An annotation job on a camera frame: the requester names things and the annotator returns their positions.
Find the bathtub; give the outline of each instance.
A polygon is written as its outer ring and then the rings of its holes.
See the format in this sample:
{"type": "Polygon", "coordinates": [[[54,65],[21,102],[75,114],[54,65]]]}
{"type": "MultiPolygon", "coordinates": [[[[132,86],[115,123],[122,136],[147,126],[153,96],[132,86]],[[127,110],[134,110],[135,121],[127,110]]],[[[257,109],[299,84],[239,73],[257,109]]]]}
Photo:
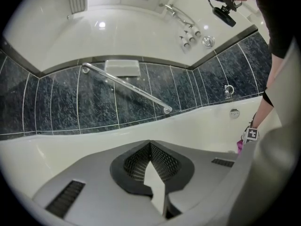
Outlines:
{"type": "MultiPolygon", "coordinates": [[[[10,184],[32,198],[52,177],[78,159],[127,143],[153,139],[209,151],[237,152],[236,142],[255,114],[261,97],[202,107],[161,121],[124,129],[72,136],[36,135],[0,142],[0,165],[10,184]],[[240,116],[230,118],[237,108],[240,116]]],[[[273,110],[260,136],[281,123],[273,110]]]]}

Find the black sleeve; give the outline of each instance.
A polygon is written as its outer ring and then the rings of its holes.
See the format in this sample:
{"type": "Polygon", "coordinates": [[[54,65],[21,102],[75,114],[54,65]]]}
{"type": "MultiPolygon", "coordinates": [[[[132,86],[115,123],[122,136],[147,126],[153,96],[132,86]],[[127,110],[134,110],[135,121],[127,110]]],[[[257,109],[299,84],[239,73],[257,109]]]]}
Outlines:
{"type": "Polygon", "coordinates": [[[269,30],[270,52],[279,58],[284,58],[293,39],[289,21],[279,12],[279,5],[273,0],[257,0],[257,6],[269,30]]]}

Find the person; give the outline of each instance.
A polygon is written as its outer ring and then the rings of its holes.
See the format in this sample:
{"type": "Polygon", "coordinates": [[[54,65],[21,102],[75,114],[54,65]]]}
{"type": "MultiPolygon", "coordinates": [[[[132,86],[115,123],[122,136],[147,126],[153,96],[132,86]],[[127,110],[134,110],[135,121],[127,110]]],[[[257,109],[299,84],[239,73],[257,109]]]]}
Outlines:
{"type": "MultiPolygon", "coordinates": [[[[226,5],[233,11],[237,9],[237,0],[217,0],[226,3],[226,5]]],[[[269,30],[269,50],[272,53],[272,67],[269,73],[267,88],[271,86],[274,82],[275,77],[281,70],[282,61],[288,51],[290,43],[293,39],[293,33],[287,27],[287,20],[284,19],[280,14],[279,10],[281,8],[282,0],[256,0],[257,6],[262,13],[265,20],[266,26],[269,30]]],[[[259,138],[257,128],[263,122],[263,120],[268,116],[268,114],[273,109],[273,104],[271,103],[269,97],[264,92],[262,96],[259,108],[254,115],[250,125],[245,129],[241,140],[238,142],[238,152],[242,149],[245,143],[250,140],[250,132],[256,133],[254,140],[259,138]]]]}

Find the ceiling light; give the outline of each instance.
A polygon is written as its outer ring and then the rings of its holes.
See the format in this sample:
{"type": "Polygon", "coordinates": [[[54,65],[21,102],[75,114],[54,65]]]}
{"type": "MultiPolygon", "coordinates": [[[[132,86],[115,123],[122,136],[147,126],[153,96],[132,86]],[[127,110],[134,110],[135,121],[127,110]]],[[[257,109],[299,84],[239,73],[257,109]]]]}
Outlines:
{"type": "Polygon", "coordinates": [[[100,22],[100,23],[99,23],[99,27],[100,27],[100,28],[105,28],[105,22],[100,22]]]}

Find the chrome handrail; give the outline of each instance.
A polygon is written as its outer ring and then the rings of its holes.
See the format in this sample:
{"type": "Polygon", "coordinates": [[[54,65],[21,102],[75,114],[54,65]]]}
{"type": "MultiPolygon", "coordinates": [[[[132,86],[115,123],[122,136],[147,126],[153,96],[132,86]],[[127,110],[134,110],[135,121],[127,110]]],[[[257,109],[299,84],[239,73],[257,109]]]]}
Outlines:
{"type": "Polygon", "coordinates": [[[115,76],[113,76],[111,74],[108,74],[106,71],[104,71],[102,69],[99,69],[99,68],[97,68],[94,65],[91,65],[89,63],[83,63],[82,65],[83,65],[83,67],[85,67],[85,68],[83,68],[83,73],[88,73],[89,70],[97,72],[97,73],[103,75],[104,77],[106,77],[106,78],[108,78],[108,79],[110,79],[110,80],[112,80],[112,81],[114,81],[114,82],[116,82],[116,83],[118,83],[118,84],[120,84],[120,85],[122,85],[124,87],[127,87],[128,89],[130,89],[130,90],[132,90],[132,91],[134,91],[134,92],[136,92],[136,93],[144,96],[145,98],[148,98],[148,99],[152,100],[153,102],[155,102],[155,103],[163,106],[165,114],[169,114],[169,113],[172,112],[173,109],[170,106],[168,106],[167,104],[165,104],[162,100],[160,100],[160,99],[152,96],[151,94],[145,92],[144,90],[139,89],[136,86],[134,86],[134,85],[132,85],[132,84],[130,84],[130,83],[128,83],[128,82],[126,82],[126,81],[118,78],[118,77],[115,77],[115,76]]]}

